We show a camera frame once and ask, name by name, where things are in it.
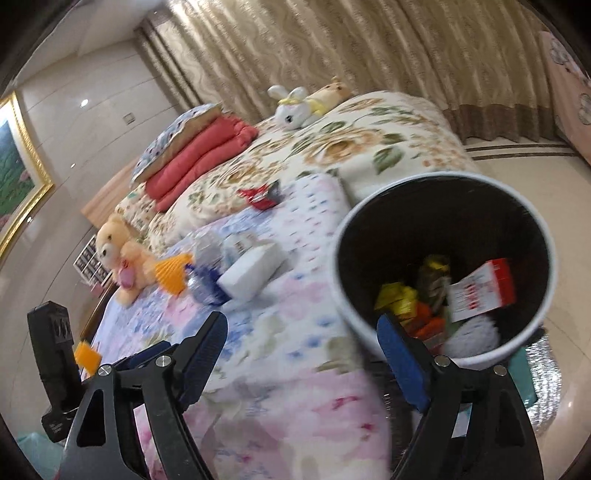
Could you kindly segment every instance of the red folded blanket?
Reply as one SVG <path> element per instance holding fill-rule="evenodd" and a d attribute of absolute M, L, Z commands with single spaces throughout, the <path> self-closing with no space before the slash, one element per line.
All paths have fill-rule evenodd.
<path fill-rule="evenodd" d="M 207 173 L 218 165 L 236 157 L 244 152 L 252 141 L 258 135 L 255 127 L 245 124 L 244 128 L 234 138 L 224 144 L 210 150 L 195 162 L 193 167 L 184 175 L 184 177 L 161 199 L 156 202 L 156 211 L 165 212 L 197 180 L 201 175 Z"/>
<path fill-rule="evenodd" d="M 175 188 L 177 183 L 183 179 L 196 163 L 201 163 L 202 157 L 208 152 L 235 137 L 249 138 L 246 145 L 248 146 L 256 137 L 257 133 L 258 131 L 254 127 L 244 123 L 235 115 L 222 115 L 216 118 L 211 125 L 191 140 L 162 170 L 146 182 L 146 193 L 152 200 L 162 199 L 168 192 Z M 204 170 L 205 165 L 203 168 L 200 168 L 201 175 L 220 163 L 230 160 L 230 158 L 215 157 L 215 160 L 208 159 L 207 170 Z"/>

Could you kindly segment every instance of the red and white box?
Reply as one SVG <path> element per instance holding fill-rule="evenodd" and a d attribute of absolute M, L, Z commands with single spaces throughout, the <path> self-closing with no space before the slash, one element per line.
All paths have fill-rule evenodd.
<path fill-rule="evenodd" d="M 506 258 L 489 260 L 449 286 L 447 302 L 452 322 L 515 303 L 515 287 Z"/>

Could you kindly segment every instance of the orange sponge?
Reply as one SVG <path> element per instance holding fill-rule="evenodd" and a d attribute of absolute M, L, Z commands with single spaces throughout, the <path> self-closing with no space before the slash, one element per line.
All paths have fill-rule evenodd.
<path fill-rule="evenodd" d="M 180 254 L 157 262 L 154 272 L 158 284 L 171 295 L 180 295 L 187 288 L 185 265 L 192 261 L 191 254 Z"/>
<path fill-rule="evenodd" d="M 86 371 L 92 376 L 99 369 L 103 356 L 82 340 L 76 347 L 74 359 L 79 367 L 86 368 Z"/>

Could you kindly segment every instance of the white stuffed rabbit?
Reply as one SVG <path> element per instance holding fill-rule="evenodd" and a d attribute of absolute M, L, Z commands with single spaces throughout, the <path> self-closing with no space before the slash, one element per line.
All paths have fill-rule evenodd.
<path fill-rule="evenodd" d="M 275 124 L 286 130 L 307 127 L 326 113 L 319 102 L 308 97 L 308 90 L 304 87 L 287 92 L 284 86 L 273 85 L 267 93 L 279 101 L 273 117 Z"/>

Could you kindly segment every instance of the metal screw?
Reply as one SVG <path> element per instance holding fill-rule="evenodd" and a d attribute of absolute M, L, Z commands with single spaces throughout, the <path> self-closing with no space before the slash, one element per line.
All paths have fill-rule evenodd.
<path fill-rule="evenodd" d="M 156 359 L 156 365 L 158 367 L 167 367 L 170 365 L 170 362 L 172 361 L 173 359 L 170 358 L 168 355 L 162 355 Z"/>
<path fill-rule="evenodd" d="M 99 367 L 99 376 L 106 377 L 113 371 L 113 367 L 110 365 L 101 365 Z"/>
<path fill-rule="evenodd" d="M 440 367 L 449 367 L 449 364 L 452 363 L 452 361 L 449 359 L 448 356 L 437 355 L 435 357 L 435 363 Z"/>
<path fill-rule="evenodd" d="M 507 369 L 502 365 L 495 365 L 492 371 L 499 375 L 499 377 L 504 377 L 507 374 Z"/>

